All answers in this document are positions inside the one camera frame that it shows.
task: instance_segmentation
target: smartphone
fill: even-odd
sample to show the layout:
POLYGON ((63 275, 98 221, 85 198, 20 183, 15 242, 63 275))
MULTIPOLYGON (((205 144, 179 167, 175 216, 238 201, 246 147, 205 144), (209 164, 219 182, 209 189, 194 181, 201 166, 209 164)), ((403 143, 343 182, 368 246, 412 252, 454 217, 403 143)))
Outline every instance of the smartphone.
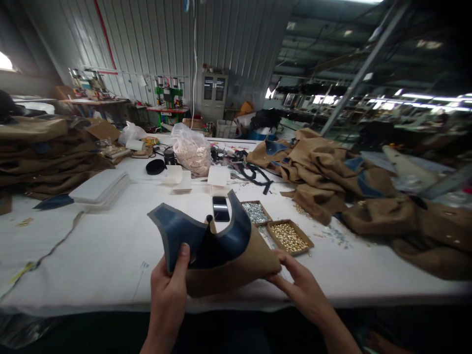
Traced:
POLYGON ((230 220, 225 197, 213 197, 213 215, 215 221, 228 222, 230 220))

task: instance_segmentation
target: metal cabinet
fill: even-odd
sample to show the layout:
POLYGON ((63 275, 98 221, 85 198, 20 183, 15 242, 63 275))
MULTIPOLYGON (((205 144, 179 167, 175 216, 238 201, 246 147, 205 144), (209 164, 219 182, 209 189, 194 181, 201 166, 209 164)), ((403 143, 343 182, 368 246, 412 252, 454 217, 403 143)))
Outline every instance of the metal cabinet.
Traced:
POLYGON ((223 119, 227 92, 227 75, 203 73, 201 111, 205 121, 223 119))

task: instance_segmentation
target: stack of white sheets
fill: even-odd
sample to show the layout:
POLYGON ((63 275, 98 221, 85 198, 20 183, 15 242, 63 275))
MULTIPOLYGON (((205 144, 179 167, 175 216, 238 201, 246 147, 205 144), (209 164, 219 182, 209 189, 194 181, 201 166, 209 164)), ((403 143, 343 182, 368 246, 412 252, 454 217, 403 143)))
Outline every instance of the stack of white sheets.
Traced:
POLYGON ((104 170, 69 193, 85 210, 110 210, 131 184, 126 171, 104 170))

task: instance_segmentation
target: work table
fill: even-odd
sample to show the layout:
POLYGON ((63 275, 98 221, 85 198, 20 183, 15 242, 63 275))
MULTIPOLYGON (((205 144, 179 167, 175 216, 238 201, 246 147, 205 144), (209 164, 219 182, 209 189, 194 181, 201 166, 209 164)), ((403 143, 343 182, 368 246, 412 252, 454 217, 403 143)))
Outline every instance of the work table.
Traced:
MULTIPOLYGON (((169 143, 168 136, 157 136, 169 143)), ((228 139, 211 142, 249 150, 259 143, 228 139)), ((159 231, 147 213, 164 202, 199 221, 212 214, 209 185, 203 178, 192 180, 191 192, 177 194, 160 184, 162 177, 146 174, 149 161, 127 158, 117 165, 117 169, 129 173, 133 184, 110 211, 83 215, 67 239, 0 300, 1 311, 44 317, 91 311, 149 311, 150 274, 164 251, 159 231)), ((293 201, 280 195, 292 190, 293 185, 267 175, 274 180, 267 195, 263 195, 263 187, 239 179, 232 179, 231 187, 241 202, 259 200, 273 220, 291 219, 310 236, 315 248, 296 259, 313 272, 334 306, 453 303, 467 295, 471 282, 436 278, 399 258, 388 245, 356 237, 334 218, 325 227, 299 213, 293 201)), ((2 229, 7 223, 18 222, 12 219, 34 218, 35 213, 51 213, 59 218, 64 213, 80 212, 77 205, 49 211, 31 209, 37 203, 14 196, 13 211, 0 216, 2 229)), ((217 230, 227 224, 216 223, 217 230)), ((283 275, 290 280, 286 270, 283 275)), ((258 280, 228 294, 189 298, 187 311, 273 311, 288 305, 285 294, 258 280)))

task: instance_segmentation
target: machine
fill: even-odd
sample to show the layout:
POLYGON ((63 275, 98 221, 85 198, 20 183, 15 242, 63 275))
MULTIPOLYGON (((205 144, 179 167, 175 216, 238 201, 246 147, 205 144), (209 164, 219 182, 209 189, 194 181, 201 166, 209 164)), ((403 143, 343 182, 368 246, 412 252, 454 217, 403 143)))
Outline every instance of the machine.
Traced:
POLYGON ((90 72, 92 76, 86 77, 81 75, 78 69, 69 69, 76 97, 86 97, 96 101, 111 99, 110 93, 98 71, 85 69, 84 72, 90 72))
POLYGON ((171 83, 169 79, 166 78, 167 82, 164 82, 163 76, 158 76, 155 81, 155 92, 157 95, 157 105, 166 105, 166 108, 178 108, 183 106, 183 82, 179 81, 178 78, 171 78, 171 83))

